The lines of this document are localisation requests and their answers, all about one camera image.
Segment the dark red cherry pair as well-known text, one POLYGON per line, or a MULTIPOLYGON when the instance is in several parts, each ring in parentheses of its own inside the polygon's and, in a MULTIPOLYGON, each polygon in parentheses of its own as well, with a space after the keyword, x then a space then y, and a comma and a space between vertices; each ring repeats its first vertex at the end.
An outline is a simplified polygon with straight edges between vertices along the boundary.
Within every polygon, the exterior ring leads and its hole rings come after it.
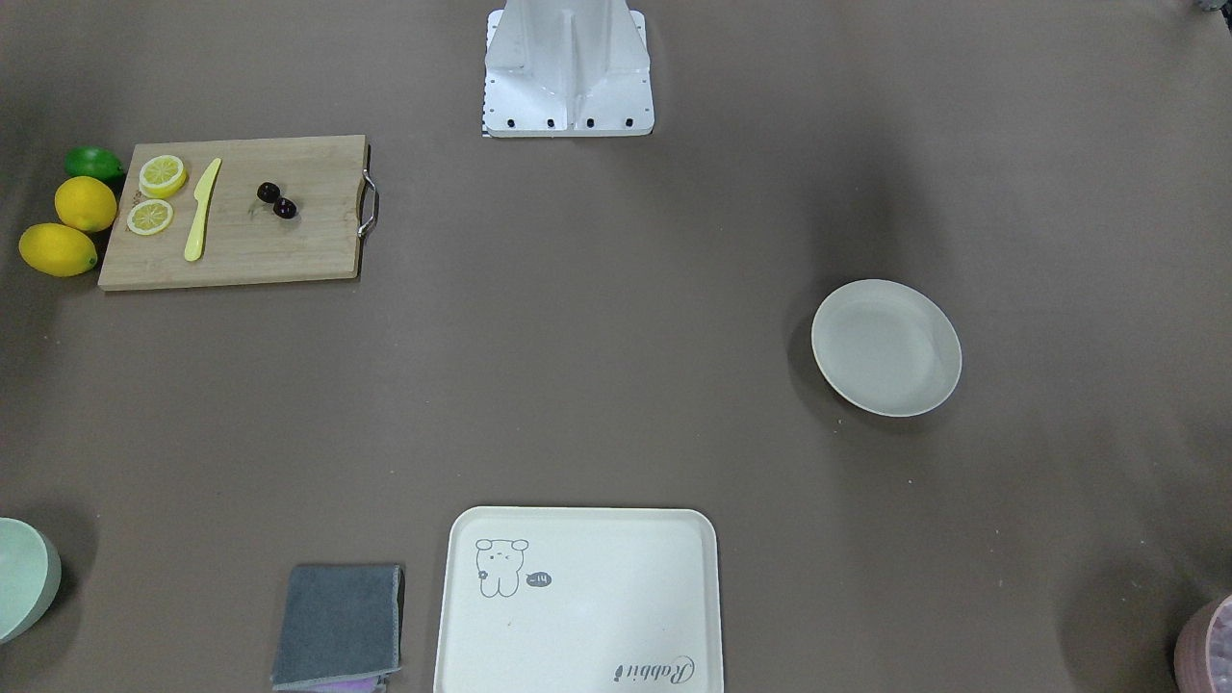
POLYGON ((278 218, 294 219, 294 216, 298 215, 298 207, 296 207, 294 202, 285 197, 280 186, 271 181, 265 181, 257 187, 256 197, 264 205, 269 206, 278 218))

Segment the cream rabbit tray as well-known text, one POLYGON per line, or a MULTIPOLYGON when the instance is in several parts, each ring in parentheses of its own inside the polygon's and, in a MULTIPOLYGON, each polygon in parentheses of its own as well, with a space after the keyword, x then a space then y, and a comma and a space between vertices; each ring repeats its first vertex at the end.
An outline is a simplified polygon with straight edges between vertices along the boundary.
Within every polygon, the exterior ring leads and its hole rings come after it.
POLYGON ((722 692, 712 522, 692 509, 467 509, 448 531, 434 689, 722 692))

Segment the round beige plate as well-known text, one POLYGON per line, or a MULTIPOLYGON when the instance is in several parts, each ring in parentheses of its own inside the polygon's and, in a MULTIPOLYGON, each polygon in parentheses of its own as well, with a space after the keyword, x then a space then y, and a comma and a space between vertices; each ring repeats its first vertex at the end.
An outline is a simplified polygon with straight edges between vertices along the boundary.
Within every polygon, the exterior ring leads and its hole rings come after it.
POLYGON ((828 293, 809 326, 809 345, 837 395, 890 418, 936 411, 963 374, 963 346, 950 317, 917 289, 885 279, 828 293))

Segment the wooden cutting board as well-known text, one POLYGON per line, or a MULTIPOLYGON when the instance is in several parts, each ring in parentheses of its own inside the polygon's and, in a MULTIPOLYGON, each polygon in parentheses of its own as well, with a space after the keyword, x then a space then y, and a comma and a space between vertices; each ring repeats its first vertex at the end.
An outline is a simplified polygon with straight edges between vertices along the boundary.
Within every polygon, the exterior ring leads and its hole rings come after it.
POLYGON ((360 133, 250 141, 140 143, 133 149, 117 219, 99 286, 105 291, 216 289, 262 282, 354 279, 363 236, 375 226, 379 196, 367 171, 370 141, 360 133), (175 218, 168 231, 142 237, 126 219, 140 202, 138 171, 153 157, 177 155, 188 180, 168 199, 175 218), (193 219, 193 187, 221 158, 198 261, 182 250, 193 219), (298 207, 282 219, 256 197, 271 181, 298 207))

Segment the grey folded cloth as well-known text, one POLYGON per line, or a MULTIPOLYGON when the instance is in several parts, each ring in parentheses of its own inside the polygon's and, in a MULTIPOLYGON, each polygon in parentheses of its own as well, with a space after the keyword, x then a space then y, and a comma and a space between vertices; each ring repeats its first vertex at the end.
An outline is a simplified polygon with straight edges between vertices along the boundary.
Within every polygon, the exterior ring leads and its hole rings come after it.
POLYGON ((290 571, 274 692, 384 692, 399 670, 397 564, 301 564, 290 571))

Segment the yellow plastic knife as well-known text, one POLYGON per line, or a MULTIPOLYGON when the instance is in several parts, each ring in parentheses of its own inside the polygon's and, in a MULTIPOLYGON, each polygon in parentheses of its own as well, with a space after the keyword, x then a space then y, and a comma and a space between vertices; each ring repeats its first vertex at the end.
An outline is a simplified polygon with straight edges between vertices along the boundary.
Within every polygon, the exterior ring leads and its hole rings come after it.
POLYGON ((188 239, 185 242, 182 250, 182 258, 185 261, 198 261, 203 256, 209 206, 219 170, 221 158, 212 159, 205 171, 200 175, 196 187, 193 187, 196 210, 193 210, 188 239))

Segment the upper lemon slice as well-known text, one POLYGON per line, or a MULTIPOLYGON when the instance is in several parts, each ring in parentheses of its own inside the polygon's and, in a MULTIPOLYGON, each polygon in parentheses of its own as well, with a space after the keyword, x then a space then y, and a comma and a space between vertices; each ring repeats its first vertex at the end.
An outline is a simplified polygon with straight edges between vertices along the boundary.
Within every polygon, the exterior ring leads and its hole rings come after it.
POLYGON ((188 180, 188 166, 177 155, 163 154, 145 162, 138 171, 138 192, 150 200, 168 200, 188 180))

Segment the lemon slice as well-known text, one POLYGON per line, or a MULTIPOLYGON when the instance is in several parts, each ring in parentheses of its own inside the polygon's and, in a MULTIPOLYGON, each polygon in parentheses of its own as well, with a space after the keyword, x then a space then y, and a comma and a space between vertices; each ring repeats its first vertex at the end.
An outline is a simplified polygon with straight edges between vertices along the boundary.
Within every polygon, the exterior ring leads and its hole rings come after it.
POLYGON ((131 233, 148 237, 168 231, 174 218, 175 211, 166 200, 143 200, 131 208, 126 227, 131 233))
POLYGON ((177 155, 163 154, 145 162, 138 171, 138 192, 150 200, 168 200, 188 180, 188 166, 177 155))

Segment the lower lemon slice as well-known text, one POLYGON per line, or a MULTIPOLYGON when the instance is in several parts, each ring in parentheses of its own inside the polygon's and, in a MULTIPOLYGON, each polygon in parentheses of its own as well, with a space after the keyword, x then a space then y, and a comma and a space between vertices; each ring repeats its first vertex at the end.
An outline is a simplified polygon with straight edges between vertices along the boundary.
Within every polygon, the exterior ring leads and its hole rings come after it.
POLYGON ((175 211, 166 200, 143 200, 131 208, 126 227, 131 233, 148 237, 168 231, 174 218, 175 211))

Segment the round yellow lemon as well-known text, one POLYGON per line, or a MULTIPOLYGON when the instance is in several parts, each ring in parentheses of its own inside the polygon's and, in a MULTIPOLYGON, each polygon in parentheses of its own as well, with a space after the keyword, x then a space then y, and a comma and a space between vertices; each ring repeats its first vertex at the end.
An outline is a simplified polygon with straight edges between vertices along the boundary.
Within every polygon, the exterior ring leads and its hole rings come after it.
POLYGON ((105 231, 117 217, 117 197, 111 187, 89 176, 67 179, 55 189, 54 207, 62 224, 87 234, 105 231))

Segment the green lime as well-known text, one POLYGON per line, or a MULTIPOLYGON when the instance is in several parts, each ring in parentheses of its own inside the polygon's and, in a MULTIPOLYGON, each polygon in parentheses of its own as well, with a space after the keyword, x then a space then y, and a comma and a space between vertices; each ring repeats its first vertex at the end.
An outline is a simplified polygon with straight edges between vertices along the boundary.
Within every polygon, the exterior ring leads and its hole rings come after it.
POLYGON ((124 163, 102 146, 75 146, 64 157, 64 171, 69 178, 92 178, 111 185, 126 175, 124 163))

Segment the oval yellow lemon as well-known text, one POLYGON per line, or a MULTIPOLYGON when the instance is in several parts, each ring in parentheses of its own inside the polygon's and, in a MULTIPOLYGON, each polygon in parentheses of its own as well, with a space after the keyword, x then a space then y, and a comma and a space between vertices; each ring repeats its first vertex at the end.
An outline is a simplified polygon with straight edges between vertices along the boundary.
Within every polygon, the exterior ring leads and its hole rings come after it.
POLYGON ((96 245, 87 233, 70 224, 31 224, 18 237, 18 255, 39 273, 70 277, 87 273, 99 264, 96 245))

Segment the mint green bowl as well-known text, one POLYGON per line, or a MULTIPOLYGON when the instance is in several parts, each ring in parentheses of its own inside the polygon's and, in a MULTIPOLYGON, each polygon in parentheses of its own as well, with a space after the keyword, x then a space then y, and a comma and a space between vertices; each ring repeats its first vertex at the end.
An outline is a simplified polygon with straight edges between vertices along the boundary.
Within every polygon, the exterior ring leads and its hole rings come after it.
POLYGON ((62 584, 62 559, 52 540, 34 527, 1 519, 1 641, 34 626, 62 584))

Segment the pink bowl with ice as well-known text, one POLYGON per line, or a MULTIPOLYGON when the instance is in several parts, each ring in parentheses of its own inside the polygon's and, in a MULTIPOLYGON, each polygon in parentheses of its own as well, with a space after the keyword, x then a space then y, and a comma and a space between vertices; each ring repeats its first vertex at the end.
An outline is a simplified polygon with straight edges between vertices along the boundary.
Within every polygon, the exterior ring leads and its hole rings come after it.
POLYGON ((1231 692, 1231 596, 1209 602, 1181 628, 1173 654, 1179 692, 1231 692))

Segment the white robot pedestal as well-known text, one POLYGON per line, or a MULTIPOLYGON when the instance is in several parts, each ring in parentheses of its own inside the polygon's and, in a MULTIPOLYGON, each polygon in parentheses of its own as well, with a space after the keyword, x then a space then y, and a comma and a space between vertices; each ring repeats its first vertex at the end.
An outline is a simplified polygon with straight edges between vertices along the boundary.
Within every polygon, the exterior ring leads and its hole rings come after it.
POLYGON ((480 132, 490 138, 650 134, 644 14, 625 1, 508 1, 487 16, 480 132))

